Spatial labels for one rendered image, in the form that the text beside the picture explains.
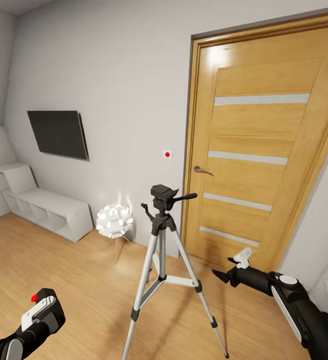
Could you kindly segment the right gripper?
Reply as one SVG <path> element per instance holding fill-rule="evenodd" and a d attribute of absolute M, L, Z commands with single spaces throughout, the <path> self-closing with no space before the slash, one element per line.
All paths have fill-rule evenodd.
<path fill-rule="evenodd" d="M 238 264 L 238 262 L 236 262 L 234 258 L 228 258 L 228 260 L 232 263 Z M 229 269 L 227 273 L 212 269 L 212 272 L 216 276 L 218 276 L 225 283 L 228 283 L 230 281 L 230 284 L 233 287 L 237 287 L 239 284 L 243 283 L 254 289 L 256 289 L 255 277 L 259 271 L 260 270 L 252 268 L 250 266 L 247 268 L 238 268 L 237 266 L 235 266 L 233 269 Z"/>

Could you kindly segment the digital camera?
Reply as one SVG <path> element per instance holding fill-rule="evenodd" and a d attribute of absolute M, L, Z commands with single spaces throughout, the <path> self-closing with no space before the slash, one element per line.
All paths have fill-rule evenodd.
<path fill-rule="evenodd" d="M 55 291 L 53 289 L 51 289 L 51 288 L 42 288 L 36 295 L 34 295 L 32 297 L 31 301 L 36 302 L 36 304 L 38 304 L 44 298 L 47 298 L 47 297 L 50 297 L 50 296 L 54 296 L 56 298 L 56 302 L 50 308 L 48 308 L 45 312 L 43 312 L 39 317 L 37 317 L 37 319 L 42 321 L 50 313 L 52 313 L 53 311 L 56 311 L 56 313 L 58 315 L 58 318 L 59 318 L 59 320 L 61 322 L 61 326 L 52 333 L 52 334 L 55 334 L 66 322 L 65 314 L 63 312 L 63 309 L 61 307 L 61 303 L 59 302 L 59 299 L 58 299 Z M 22 325 L 19 326 L 19 328 L 17 329 L 17 331 L 15 333 L 17 333 L 17 335 L 20 335 L 21 333 L 23 333 Z"/>

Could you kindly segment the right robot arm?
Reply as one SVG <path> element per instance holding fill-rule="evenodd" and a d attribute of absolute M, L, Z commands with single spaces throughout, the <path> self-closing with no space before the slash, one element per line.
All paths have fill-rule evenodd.
<path fill-rule="evenodd" d="M 252 250 L 247 247 L 234 258 L 228 258 L 236 264 L 233 269 L 227 273 L 214 269 L 212 272 L 225 283 L 230 281 L 233 287 L 243 283 L 274 297 L 310 359 L 328 360 L 328 313 L 312 303 L 295 277 L 273 271 L 267 274 L 250 267 L 247 259 L 251 255 Z"/>

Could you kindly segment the camera tripod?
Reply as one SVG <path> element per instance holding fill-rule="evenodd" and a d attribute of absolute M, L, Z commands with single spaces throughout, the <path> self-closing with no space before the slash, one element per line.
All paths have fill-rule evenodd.
<path fill-rule="evenodd" d="M 218 324 L 217 324 L 215 318 L 211 315 L 209 307 L 203 296 L 203 293 L 202 293 L 203 287 L 201 284 L 201 280 L 198 280 L 196 277 L 196 274 L 190 263 L 190 260 L 186 253 L 186 250 L 184 248 L 182 240 L 177 231 L 176 224 L 174 222 L 174 218 L 170 215 L 170 213 L 165 213 L 166 210 L 167 211 L 172 210 L 175 202 L 181 201 L 181 200 L 194 199 L 197 197 L 197 193 L 192 193 L 192 194 L 188 194 L 186 196 L 174 198 L 178 192 L 179 192 L 179 189 L 173 190 L 170 187 L 164 186 L 163 184 L 152 186 L 151 195 L 153 195 L 155 197 L 153 199 L 153 207 L 160 210 L 160 213 L 155 215 L 156 217 L 153 217 L 148 212 L 147 204 L 141 203 L 141 206 L 145 209 L 145 213 L 147 214 L 147 216 L 150 218 L 150 221 L 152 222 L 152 232 L 151 232 L 151 237 L 150 237 L 150 242 L 149 242 L 149 246 L 148 246 L 146 260 L 144 263 L 142 277 L 141 277 L 141 280 L 139 283 L 139 288 L 137 291 L 135 304 L 131 311 L 132 321 L 131 321 L 131 326 L 130 326 L 129 334 L 127 337 L 127 342 L 126 342 L 122 360 L 127 360 L 131 340 L 132 340 L 134 329 L 135 329 L 135 324 L 139 317 L 141 308 L 144 306 L 144 304 L 146 304 L 146 302 L 152 297 L 152 295 L 159 289 L 159 286 L 161 286 L 163 283 L 178 284 L 178 285 L 195 288 L 195 290 L 200 294 L 200 297 L 204 304 L 205 310 L 207 311 L 207 314 L 209 316 L 212 328 L 214 329 L 216 335 L 218 336 L 219 342 L 221 343 L 221 346 L 225 353 L 225 357 L 229 358 L 229 354 L 226 352 L 224 345 L 222 343 L 221 337 L 219 336 L 218 331 L 217 331 Z M 165 271 L 165 265 L 166 265 L 165 231 L 166 231 L 167 227 L 170 228 L 170 230 L 172 231 L 172 233 L 174 235 L 174 238 L 180 249 L 180 253 L 183 256 L 186 266 L 189 270 L 191 279 L 166 275 L 166 271 Z M 158 258 L 157 252 L 156 252 L 158 238 L 159 238 L 159 252 L 160 252 L 159 258 Z M 146 283 L 149 282 L 149 279 L 150 279 L 150 272 L 152 271 L 153 261 L 154 261 L 154 264 L 155 264 L 155 267 L 156 267 L 159 277 L 148 288 L 148 290 L 144 294 L 145 285 L 146 285 Z"/>

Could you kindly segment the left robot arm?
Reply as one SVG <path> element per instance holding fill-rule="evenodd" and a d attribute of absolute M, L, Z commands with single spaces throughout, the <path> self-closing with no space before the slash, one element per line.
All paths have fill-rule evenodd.
<path fill-rule="evenodd" d="M 22 316 L 22 331 L 0 339 L 0 360 L 24 360 L 61 326 L 56 311 L 42 321 L 37 319 L 56 302 L 54 296 L 44 298 Z"/>

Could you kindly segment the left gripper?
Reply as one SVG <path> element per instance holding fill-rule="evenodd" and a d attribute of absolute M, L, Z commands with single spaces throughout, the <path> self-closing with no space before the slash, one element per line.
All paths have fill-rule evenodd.
<path fill-rule="evenodd" d="M 42 321 L 34 324 L 26 332 L 32 332 L 35 336 L 35 345 L 32 350 L 32 353 L 41 346 L 48 336 L 50 336 L 56 329 L 61 326 L 61 322 L 58 318 L 56 311 L 50 313 Z"/>

